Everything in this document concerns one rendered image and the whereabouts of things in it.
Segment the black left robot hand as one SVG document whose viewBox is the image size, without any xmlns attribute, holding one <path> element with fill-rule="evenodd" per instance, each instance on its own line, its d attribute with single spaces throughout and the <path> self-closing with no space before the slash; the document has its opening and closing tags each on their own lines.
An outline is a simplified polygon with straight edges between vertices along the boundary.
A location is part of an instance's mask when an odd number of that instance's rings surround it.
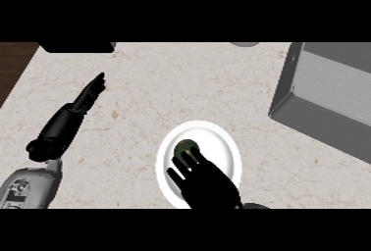
<svg viewBox="0 0 371 251">
<path fill-rule="evenodd" d="M 105 74 L 99 74 L 84 87 L 72 103 L 66 103 L 49 119 L 37 139 L 26 146 L 29 159 L 35 162 L 56 160 L 65 153 L 84 117 L 105 86 Z"/>
</svg>

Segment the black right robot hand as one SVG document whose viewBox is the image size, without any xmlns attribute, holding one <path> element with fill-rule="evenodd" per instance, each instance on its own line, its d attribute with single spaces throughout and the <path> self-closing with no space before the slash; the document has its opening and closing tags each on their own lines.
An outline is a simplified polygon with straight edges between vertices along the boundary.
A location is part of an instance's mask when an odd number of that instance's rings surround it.
<svg viewBox="0 0 371 251">
<path fill-rule="evenodd" d="M 167 174 L 180 189 L 183 199 L 195 210 L 219 209 L 233 210 L 242 208 L 239 190 L 232 180 L 223 174 L 216 165 L 204 158 L 195 147 L 182 153 L 180 159 L 171 159 L 182 175 L 173 168 L 167 168 Z"/>
</svg>

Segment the dark green cupcake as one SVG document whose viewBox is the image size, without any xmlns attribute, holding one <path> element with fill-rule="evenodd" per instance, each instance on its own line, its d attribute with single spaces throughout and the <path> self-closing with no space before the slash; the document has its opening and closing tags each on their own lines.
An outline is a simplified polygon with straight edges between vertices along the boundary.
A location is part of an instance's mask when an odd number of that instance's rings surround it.
<svg viewBox="0 0 371 251">
<path fill-rule="evenodd" d="M 186 152 L 189 154 L 190 157 L 193 157 L 192 155 L 192 152 L 190 152 L 190 149 L 195 148 L 198 149 L 198 145 L 196 143 L 190 140 L 190 139 L 183 139 L 177 145 L 176 145 L 176 148 L 174 148 L 174 156 L 177 158 L 182 157 L 182 153 Z"/>
</svg>

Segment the white oval plate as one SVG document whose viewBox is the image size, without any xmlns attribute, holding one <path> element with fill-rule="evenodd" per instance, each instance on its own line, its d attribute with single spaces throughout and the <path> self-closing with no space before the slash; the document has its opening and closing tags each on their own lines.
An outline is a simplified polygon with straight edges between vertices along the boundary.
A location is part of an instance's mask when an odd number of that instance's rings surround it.
<svg viewBox="0 0 371 251">
<path fill-rule="evenodd" d="M 168 202 L 177 209 L 187 209 L 189 205 L 168 177 L 167 168 L 176 167 L 171 159 L 183 140 L 193 141 L 201 155 L 221 170 L 235 185 L 239 185 L 242 177 L 239 149 L 226 130 L 208 121 L 189 121 L 177 125 L 162 139 L 155 163 L 158 185 Z"/>
</svg>

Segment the grey box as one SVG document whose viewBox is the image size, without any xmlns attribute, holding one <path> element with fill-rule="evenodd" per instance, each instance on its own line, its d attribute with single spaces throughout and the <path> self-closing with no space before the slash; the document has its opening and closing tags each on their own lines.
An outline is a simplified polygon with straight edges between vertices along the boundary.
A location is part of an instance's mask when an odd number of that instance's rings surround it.
<svg viewBox="0 0 371 251">
<path fill-rule="evenodd" d="M 269 117 L 371 164 L 371 42 L 294 42 Z"/>
</svg>

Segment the black appliance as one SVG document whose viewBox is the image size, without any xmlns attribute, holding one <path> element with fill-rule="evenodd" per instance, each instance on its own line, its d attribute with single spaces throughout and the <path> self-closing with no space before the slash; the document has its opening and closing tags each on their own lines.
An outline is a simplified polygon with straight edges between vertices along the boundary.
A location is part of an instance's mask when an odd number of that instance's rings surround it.
<svg viewBox="0 0 371 251">
<path fill-rule="evenodd" d="M 40 47 L 49 53 L 111 53 L 112 42 L 41 42 Z"/>
</svg>

